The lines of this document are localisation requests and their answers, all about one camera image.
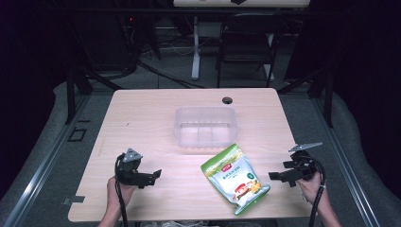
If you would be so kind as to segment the aluminium floor rail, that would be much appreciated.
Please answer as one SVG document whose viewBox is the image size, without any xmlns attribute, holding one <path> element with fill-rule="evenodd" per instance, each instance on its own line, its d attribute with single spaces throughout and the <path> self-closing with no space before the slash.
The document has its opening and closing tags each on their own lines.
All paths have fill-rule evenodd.
<svg viewBox="0 0 401 227">
<path fill-rule="evenodd" d="M 81 96 L 68 124 L 66 100 L 57 97 L 41 134 L 22 169 L 0 200 L 0 227 L 20 227 L 53 171 L 67 137 L 82 116 L 91 96 Z"/>
<path fill-rule="evenodd" d="M 323 105 L 322 103 L 316 99 L 311 99 L 312 106 L 315 112 L 318 114 L 319 120 L 323 125 L 324 131 L 329 137 L 330 143 L 334 149 L 334 157 L 338 166 L 340 168 L 341 174 L 344 177 L 344 180 L 350 190 L 351 196 L 354 200 L 355 205 L 365 223 L 366 227 L 381 227 L 380 223 L 375 215 L 375 212 L 372 209 L 371 204 L 369 203 L 367 196 L 357 179 L 357 175 L 355 174 L 354 169 L 351 167 L 351 164 L 346 156 L 342 145 L 340 144 L 340 140 L 336 135 L 333 128 L 330 128 L 326 123 L 326 120 L 323 116 Z"/>
</svg>

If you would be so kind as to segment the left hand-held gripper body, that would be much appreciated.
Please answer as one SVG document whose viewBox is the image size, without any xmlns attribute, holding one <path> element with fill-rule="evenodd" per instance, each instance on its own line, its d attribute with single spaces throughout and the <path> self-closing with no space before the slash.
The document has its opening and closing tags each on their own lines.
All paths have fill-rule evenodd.
<svg viewBox="0 0 401 227">
<path fill-rule="evenodd" d="M 138 167 L 143 156 L 132 148 L 119 155 L 114 164 L 115 178 L 122 184 L 138 186 L 140 183 L 151 182 L 150 174 L 140 173 Z"/>
</svg>

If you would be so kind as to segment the clear plastic container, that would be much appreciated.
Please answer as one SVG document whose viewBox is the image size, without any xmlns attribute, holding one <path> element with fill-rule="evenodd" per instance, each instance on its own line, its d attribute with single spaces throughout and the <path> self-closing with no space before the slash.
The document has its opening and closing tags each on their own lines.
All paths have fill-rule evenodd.
<svg viewBox="0 0 401 227">
<path fill-rule="evenodd" d="M 236 112 L 223 106 L 190 106 L 175 112 L 174 135 L 179 147 L 223 148 L 237 136 Z"/>
</svg>

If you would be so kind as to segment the white desk leg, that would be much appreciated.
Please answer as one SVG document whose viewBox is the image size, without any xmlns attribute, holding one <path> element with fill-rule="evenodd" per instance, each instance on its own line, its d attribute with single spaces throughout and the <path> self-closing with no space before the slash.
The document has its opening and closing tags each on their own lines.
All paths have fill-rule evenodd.
<svg viewBox="0 0 401 227">
<path fill-rule="evenodd" d="M 200 68 L 201 68 L 199 20 L 198 20 L 198 17 L 194 18 L 193 38 L 194 38 L 194 55 L 193 55 L 191 78 L 193 80 L 198 80 L 200 78 Z"/>
</svg>

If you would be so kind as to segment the person's right hand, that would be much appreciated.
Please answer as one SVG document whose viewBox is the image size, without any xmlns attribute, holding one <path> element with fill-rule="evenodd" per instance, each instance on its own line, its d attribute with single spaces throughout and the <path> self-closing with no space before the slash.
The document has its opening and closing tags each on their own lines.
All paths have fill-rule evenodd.
<svg viewBox="0 0 401 227">
<path fill-rule="evenodd" d="M 297 184 L 301 187 L 301 190 L 305 196 L 305 199 L 311 203 L 314 204 L 318 191 L 321 186 L 321 174 L 319 172 L 316 172 L 311 180 L 298 180 Z M 319 207 L 324 207 L 329 203 L 329 198 L 328 194 L 326 191 L 323 191 L 319 204 Z"/>
</svg>

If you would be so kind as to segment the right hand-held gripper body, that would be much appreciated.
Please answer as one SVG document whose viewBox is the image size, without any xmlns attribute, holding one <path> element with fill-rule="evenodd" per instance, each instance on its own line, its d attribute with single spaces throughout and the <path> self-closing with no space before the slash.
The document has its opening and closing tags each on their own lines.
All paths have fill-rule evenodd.
<svg viewBox="0 0 401 227">
<path fill-rule="evenodd" d="M 322 142 L 319 142 L 295 145 L 289 150 L 289 152 L 291 152 L 290 158 L 293 162 L 293 168 L 301 172 L 301 178 L 303 180 L 311 180 L 318 171 L 318 162 L 309 155 L 307 150 L 309 148 L 321 146 L 322 144 Z"/>
</svg>

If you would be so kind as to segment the black metal stand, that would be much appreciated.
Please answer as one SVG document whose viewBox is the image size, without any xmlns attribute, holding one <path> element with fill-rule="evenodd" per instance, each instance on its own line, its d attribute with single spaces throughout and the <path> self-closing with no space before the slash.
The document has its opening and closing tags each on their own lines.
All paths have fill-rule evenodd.
<svg viewBox="0 0 401 227">
<path fill-rule="evenodd" d="M 85 96 L 90 95 L 94 89 L 89 82 L 89 79 L 94 79 L 106 87 L 117 91 L 121 89 L 121 86 L 114 84 L 108 79 L 103 78 L 101 75 L 96 73 L 94 70 L 90 70 L 85 67 L 73 67 L 66 74 L 66 89 L 67 89 L 67 118 L 65 124 L 71 123 L 76 115 L 76 93 L 75 88 Z"/>
<path fill-rule="evenodd" d="M 334 76 L 331 70 L 318 69 L 300 79 L 295 79 L 289 85 L 279 89 L 278 94 L 286 94 L 293 89 L 301 86 L 307 81 L 312 81 L 307 94 L 310 98 L 319 98 L 324 93 L 323 103 L 323 119 L 329 128 L 333 127 L 332 123 L 332 103 L 333 103 L 333 82 Z"/>
</svg>

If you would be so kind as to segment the black chair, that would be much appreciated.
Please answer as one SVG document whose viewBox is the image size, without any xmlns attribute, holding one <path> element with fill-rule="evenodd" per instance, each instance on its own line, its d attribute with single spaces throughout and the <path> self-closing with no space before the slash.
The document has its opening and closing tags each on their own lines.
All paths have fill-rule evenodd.
<svg viewBox="0 0 401 227">
<path fill-rule="evenodd" d="M 257 64 L 265 71 L 266 86 L 270 85 L 280 38 L 287 28 L 284 17 L 262 13 L 238 13 L 228 16 L 221 24 L 216 62 L 217 87 L 221 81 L 221 65 Z"/>
</svg>

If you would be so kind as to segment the grey tape strip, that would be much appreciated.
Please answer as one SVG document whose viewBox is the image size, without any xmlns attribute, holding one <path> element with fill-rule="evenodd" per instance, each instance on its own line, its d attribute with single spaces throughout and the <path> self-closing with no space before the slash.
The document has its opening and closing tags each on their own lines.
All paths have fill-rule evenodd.
<svg viewBox="0 0 401 227">
<path fill-rule="evenodd" d="M 71 206 L 73 203 L 83 203 L 84 199 L 84 196 L 72 196 L 70 198 L 64 198 L 62 204 Z"/>
</svg>

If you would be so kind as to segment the person's left hand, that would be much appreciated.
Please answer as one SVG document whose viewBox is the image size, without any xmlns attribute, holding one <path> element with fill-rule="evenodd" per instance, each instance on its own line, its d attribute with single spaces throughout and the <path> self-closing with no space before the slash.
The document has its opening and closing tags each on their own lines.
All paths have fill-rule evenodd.
<svg viewBox="0 0 401 227">
<path fill-rule="evenodd" d="M 124 204 L 128 205 L 135 189 L 135 185 L 117 183 L 115 177 L 111 177 L 107 182 L 107 205 L 120 205 L 120 200 L 123 200 Z"/>
</svg>

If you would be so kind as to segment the black tape square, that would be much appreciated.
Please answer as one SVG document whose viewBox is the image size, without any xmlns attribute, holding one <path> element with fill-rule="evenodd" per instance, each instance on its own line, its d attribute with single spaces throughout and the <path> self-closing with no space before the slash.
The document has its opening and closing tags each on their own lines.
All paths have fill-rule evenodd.
<svg viewBox="0 0 401 227">
<path fill-rule="evenodd" d="M 77 127 L 74 127 L 72 132 L 69 134 L 67 141 L 81 142 L 84 139 L 86 132 L 87 132 L 86 129 L 79 129 Z"/>
</svg>

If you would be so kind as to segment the green and white snack bag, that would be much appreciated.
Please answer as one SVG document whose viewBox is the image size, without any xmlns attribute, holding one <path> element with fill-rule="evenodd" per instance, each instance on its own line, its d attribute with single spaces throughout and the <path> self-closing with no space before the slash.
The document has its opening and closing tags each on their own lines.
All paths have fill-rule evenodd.
<svg viewBox="0 0 401 227">
<path fill-rule="evenodd" d="M 237 144 L 210 158 L 200 169 L 219 193 L 235 206 L 236 216 L 270 191 L 268 184 L 259 181 L 251 162 Z"/>
</svg>

